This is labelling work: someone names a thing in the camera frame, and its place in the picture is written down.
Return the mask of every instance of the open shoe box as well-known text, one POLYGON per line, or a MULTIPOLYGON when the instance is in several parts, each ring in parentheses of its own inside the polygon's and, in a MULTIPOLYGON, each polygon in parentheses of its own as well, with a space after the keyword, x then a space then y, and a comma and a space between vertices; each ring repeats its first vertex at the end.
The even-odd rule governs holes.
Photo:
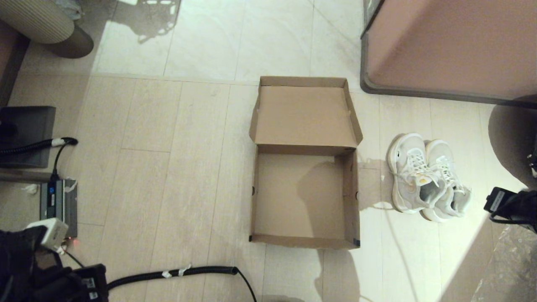
POLYGON ((344 78, 261 77, 250 241, 360 247, 356 147, 362 133, 344 78))

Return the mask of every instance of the white plug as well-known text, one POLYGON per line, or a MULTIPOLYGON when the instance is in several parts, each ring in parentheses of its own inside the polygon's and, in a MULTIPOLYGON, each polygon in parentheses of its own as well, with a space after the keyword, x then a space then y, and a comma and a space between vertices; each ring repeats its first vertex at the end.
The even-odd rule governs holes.
POLYGON ((43 240, 41 240, 41 245, 57 253, 63 252, 62 242, 66 237, 69 226, 58 218, 49 218, 32 222, 26 228, 37 226, 47 227, 47 232, 45 233, 45 236, 43 236, 43 240))

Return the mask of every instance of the white sneaker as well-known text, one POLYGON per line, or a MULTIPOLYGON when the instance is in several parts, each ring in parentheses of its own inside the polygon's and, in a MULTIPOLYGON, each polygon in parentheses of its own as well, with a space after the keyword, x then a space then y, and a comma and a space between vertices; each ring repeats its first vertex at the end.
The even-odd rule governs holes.
POLYGON ((401 212, 433 208, 447 187, 425 161, 425 143, 417 133, 401 135, 390 146, 387 162, 394 175, 392 200, 401 212))
POLYGON ((446 222, 453 217, 463 217, 470 204, 471 190, 461 184, 455 174, 453 153, 442 140, 433 140, 425 148, 429 168, 444 180, 448 189, 434 208, 426 208, 422 213, 429 220, 446 222))

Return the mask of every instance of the tiled floor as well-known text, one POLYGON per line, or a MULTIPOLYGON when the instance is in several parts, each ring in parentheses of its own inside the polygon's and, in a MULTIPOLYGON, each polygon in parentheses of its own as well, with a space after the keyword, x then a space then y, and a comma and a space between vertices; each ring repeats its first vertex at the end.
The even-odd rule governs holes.
MULTIPOLYGON (((236 265, 265 302, 471 299, 501 231, 486 220, 485 197, 495 185, 524 185, 492 150, 494 106, 359 89, 361 1, 83 3, 82 26, 99 47, 66 60, 32 45, 10 100, 56 106, 54 136, 80 140, 59 170, 79 181, 72 252, 83 263, 104 263, 109 280, 188 263, 236 265), (248 129, 259 75, 349 79, 364 133, 360 249, 248 242, 255 152, 248 129), (473 187, 465 218, 438 225, 393 210, 384 159, 404 132, 452 145, 459 175, 473 187)), ((24 186, 1 183, 1 229, 37 219, 39 197, 24 186)), ((119 287, 111 300, 251 297, 240 278, 207 275, 119 287)))

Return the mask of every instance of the box lid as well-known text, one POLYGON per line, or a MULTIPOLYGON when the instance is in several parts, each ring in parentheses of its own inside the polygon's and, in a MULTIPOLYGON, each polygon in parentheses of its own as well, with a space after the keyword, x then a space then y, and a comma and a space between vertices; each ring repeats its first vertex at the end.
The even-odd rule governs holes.
POLYGON ((261 77, 250 137, 258 145, 356 148, 362 133, 347 80, 261 77))

